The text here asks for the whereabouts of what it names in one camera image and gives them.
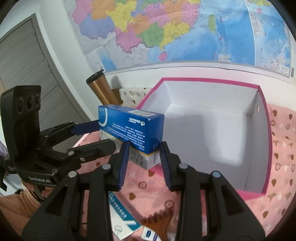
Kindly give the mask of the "person's left hand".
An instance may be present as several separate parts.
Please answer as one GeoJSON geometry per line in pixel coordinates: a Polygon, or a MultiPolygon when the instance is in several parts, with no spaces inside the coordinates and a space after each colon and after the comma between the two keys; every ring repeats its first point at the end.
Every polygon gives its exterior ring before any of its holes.
{"type": "Polygon", "coordinates": [[[37,185],[24,181],[22,184],[25,186],[25,190],[20,194],[1,197],[1,212],[7,217],[17,215],[30,218],[53,191],[51,187],[45,187],[41,191],[37,185]]]}

